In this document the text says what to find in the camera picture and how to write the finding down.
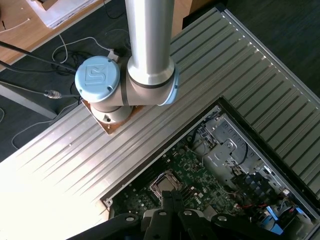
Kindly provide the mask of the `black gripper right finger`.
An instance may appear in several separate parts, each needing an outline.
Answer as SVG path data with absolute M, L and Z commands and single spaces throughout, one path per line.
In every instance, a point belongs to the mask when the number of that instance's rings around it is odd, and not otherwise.
M 174 240 L 253 240 L 254 225 L 226 213 L 207 220 L 186 209 L 181 194 L 172 192 L 172 238 Z

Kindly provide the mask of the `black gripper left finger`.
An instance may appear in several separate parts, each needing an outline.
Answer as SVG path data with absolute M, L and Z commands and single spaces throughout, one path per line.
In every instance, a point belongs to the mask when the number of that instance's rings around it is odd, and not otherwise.
M 172 240 L 173 195 L 162 193 L 161 208 L 150 210 L 151 217 L 140 219 L 133 213 L 123 213 L 100 223 L 71 240 Z

